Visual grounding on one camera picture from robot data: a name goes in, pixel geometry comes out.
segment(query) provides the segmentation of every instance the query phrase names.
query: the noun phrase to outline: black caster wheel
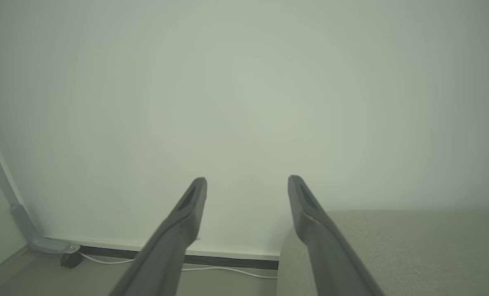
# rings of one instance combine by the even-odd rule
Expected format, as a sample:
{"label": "black caster wheel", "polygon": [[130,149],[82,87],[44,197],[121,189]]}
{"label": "black caster wheel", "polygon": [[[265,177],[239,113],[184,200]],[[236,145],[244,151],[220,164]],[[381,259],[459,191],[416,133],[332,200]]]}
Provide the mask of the black caster wheel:
{"label": "black caster wheel", "polygon": [[82,262],[82,255],[79,253],[63,254],[60,258],[60,266],[74,268]]}

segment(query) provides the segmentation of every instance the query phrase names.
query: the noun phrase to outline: gray floor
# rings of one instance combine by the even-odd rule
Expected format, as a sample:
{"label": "gray floor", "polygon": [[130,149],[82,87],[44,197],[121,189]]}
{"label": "gray floor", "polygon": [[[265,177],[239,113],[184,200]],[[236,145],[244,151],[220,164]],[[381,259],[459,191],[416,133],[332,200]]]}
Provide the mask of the gray floor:
{"label": "gray floor", "polygon": [[[0,296],[108,295],[129,266],[98,264],[84,259],[79,266],[69,269],[60,267],[59,260],[60,255],[39,255],[0,286]],[[198,266],[185,264],[185,267]],[[276,275],[276,271],[240,269],[260,275]],[[188,271],[181,274],[177,296],[275,296],[276,284],[276,280],[226,270]]]}

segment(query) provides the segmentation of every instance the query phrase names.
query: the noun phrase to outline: fabric surface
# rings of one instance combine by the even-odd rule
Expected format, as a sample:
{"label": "fabric surface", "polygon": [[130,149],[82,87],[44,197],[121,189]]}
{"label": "fabric surface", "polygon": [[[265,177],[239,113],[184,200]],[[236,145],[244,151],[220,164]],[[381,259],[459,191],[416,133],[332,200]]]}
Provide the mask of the fabric surface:
{"label": "fabric surface", "polygon": [[[489,212],[330,212],[386,296],[489,296]],[[278,296],[316,296],[307,247],[292,230]]]}

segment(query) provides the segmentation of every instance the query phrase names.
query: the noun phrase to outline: power cord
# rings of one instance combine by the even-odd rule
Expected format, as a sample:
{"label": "power cord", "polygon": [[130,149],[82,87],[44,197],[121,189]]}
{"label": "power cord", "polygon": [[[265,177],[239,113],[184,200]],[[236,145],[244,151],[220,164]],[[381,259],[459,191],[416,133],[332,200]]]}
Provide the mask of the power cord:
{"label": "power cord", "polygon": [[[129,260],[124,260],[124,261],[106,262],[106,261],[97,260],[95,258],[92,258],[92,257],[90,257],[86,254],[82,254],[80,252],[79,252],[79,254],[82,255],[83,257],[91,260],[91,261],[95,261],[95,262],[100,263],[100,264],[127,264],[127,263],[132,262],[134,260],[134,259],[129,259]],[[221,266],[202,267],[202,268],[183,268],[182,271],[212,270],[212,269],[222,269],[222,270],[235,271],[235,272],[239,272],[239,273],[246,274],[246,275],[251,275],[252,277],[257,277],[257,278],[261,278],[261,279],[277,279],[277,277],[266,277],[264,275],[253,274],[253,273],[249,273],[246,271],[228,268],[228,267],[221,267]]]}

